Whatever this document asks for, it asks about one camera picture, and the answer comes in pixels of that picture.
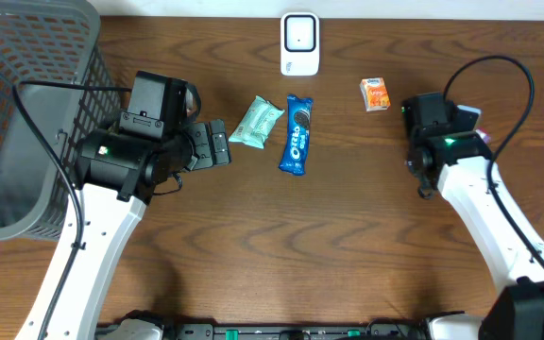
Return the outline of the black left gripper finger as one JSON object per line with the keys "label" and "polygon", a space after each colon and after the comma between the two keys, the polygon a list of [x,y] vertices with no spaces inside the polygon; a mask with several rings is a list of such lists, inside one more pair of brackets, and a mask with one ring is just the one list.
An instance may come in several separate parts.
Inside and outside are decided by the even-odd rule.
{"label": "black left gripper finger", "polygon": [[193,170],[213,167],[210,125],[205,122],[192,125],[191,136],[195,144],[194,156],[197,158]]}
{"label": "black left gripper finger", "polygon": [[212,158],[214,165],[231,163],[230,147],[225,123],[221,119],[210,122],[212,133]]}

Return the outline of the small orange carton box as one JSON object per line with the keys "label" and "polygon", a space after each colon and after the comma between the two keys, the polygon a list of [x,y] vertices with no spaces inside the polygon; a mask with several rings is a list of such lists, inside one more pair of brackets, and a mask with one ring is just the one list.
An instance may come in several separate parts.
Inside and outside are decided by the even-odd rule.
{"label": "small orange carton box", "polygon": [[382,77],[362,79],[360,89],[367,111],[384,111],[391,106],[389,93]]}

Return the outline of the blue Oreo cookie pack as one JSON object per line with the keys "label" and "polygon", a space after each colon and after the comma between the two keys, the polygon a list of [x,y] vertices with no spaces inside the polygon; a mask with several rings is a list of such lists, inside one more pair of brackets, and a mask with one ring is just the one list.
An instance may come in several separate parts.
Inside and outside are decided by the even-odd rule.
{"label": "blue Oreo cookie pack", "polygon": [[305,174],[313,103],[311,98],[299,98],[294,94],[287,96],[287,139],[279,169],[294,176]]}

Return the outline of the red purple snack bag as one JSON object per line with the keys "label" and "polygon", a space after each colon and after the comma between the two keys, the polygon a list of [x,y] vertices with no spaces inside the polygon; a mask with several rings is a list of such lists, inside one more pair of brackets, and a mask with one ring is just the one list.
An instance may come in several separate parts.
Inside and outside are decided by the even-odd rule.
{"label": "red purple snack bag", "polygon": [[490,143],[490,136],[484,132],[483,130],[481,129],[477,129],[476,130],[476,133],[480,136],[480,138],[486,143],[486,144],[489,144]]}

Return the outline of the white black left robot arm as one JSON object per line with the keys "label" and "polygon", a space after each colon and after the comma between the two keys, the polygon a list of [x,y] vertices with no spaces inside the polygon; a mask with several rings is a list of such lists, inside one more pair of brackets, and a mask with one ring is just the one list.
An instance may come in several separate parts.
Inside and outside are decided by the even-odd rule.
{"label": "white black left robot arm", "polygon": [[80,141],[78,187],[20,339],[93,339],[111,279],[156,186],[231,161],[222,120],[167,139],[97,129]]}

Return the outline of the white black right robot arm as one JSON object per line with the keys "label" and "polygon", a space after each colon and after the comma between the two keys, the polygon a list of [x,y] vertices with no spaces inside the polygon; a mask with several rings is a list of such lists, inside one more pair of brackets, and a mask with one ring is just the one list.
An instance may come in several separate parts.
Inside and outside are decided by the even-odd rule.
{"label": "white black right robot arm", "polygon": [[491,150],[475,129],[480,110],[426,93],[404,100],[401,111],[419,195],[439,193],[455,209],[498,293],[485,316],[429,318],[429,337],[544,339],[544,241],[489,165]]}

